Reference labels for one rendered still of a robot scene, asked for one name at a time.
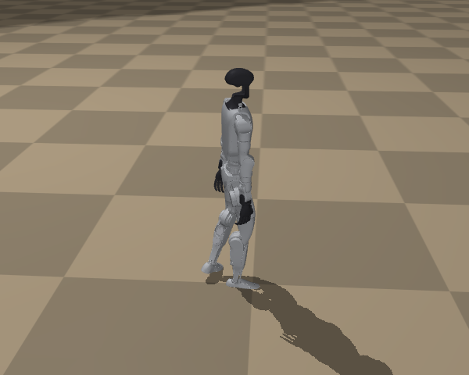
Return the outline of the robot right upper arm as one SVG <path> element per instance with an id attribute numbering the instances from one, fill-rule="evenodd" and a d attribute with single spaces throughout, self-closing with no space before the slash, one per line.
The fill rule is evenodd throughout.
<path id="1" fill-rule="evenodd" d="M 235 116 L 234 130 L 237 134 L 239 164 L 241 165 L 245 158 L 250 158 L 254 162 L 253 156 L 248 154 L 251 147 L 252 122 L 247 115 L 239 114 Z"/>

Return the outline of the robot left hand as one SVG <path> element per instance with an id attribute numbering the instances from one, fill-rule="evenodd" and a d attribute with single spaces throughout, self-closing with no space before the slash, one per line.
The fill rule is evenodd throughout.
<path id="1" fill-rule="evenodd" d="M 214 188 L 215 190 L 220 192 L 220 189 L 221 191 L 224 193 L 224 190 L 223 190 L 223 182 L 222 182 L 222 177 L 221 177 L 221 172 L 220 172 L 220 168 L 222 167 L 222 160 L 219 161 L 219 166 L 218 166 L 218 169 L 219 171 L 217 172 L 216 176 L 215 176 L 215 181 L 214 181 Z"/>

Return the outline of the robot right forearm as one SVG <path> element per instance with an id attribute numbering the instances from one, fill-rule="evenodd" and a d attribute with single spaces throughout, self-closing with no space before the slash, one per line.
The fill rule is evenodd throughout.
<path id="1" fill-rule="evenodd" d="M 245 202 L 250 201 L 252 199 L 252 168 L 254 166 L 254 162 L 250 158 L 245 158 L 242 161 L 241 168 L 238 171 L 238 175 L 240 176 L 239 181 L 239 198 L 240 195 L 244 195 Z"/>

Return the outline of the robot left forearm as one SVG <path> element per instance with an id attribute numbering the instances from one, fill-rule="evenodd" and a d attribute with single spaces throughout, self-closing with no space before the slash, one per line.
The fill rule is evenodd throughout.
<path id="1" fill-rule="evenodd" d="M 221 139 L 220 139 L 220 145 L 222 146 L 222 135 L 221 135 Z M 225 158 L 225 156 L 224 156 L 224 153 L 223 153 L 223 146 L 222 146 L 222 149 L 221 149 L 220 160 L 222 160 L 222 162 L 223 162 L 222 166 L 223 166 L 225 163 L 227 163 L 227 160 L 226 160 L 226 158 Z M 220 160 L 219 160 L 219 161 L 220 161 Z"/>

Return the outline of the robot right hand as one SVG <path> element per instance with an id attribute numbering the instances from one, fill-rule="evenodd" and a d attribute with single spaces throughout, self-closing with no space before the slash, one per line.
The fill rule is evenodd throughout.
<path id="1" fill-rule="evenodd" d="M 240 204 L 242 205 L 242 208 L 240 211 L 239 221 L 235 223 L 236 225 L 242 225 L 251 220 L 251 215 L 253 214 L 253 209 L 250 205 L 251 203 L 252 199 L 250 201 L 245 202 L 244 195 L 240 195 Z"/>

